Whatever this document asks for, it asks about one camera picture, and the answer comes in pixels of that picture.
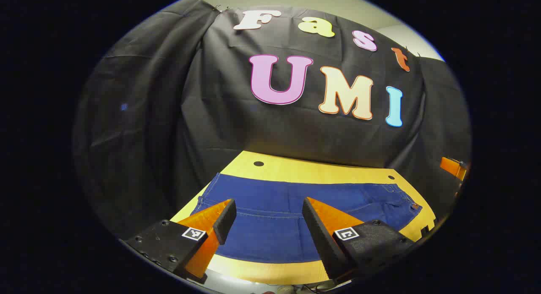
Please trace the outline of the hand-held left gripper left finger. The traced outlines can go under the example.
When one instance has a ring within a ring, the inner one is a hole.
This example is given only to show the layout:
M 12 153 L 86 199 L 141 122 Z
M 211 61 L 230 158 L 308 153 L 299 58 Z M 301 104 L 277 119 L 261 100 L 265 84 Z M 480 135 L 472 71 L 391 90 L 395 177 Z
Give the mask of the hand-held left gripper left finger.
M 235 200 L 228 199 L 181 220 L 158 220 L 121 242 L 168 273 L 204 284 L 236 216 Z

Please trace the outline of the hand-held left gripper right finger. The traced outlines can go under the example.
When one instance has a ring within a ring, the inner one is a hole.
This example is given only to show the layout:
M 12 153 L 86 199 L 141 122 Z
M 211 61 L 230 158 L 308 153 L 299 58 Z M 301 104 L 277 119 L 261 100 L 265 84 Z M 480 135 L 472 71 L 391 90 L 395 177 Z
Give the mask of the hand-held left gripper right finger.
M 329 279 L 364 281 L 400 261 L 415 242 L 381 220 L 361 221 L 306 197 L 303 218 Z

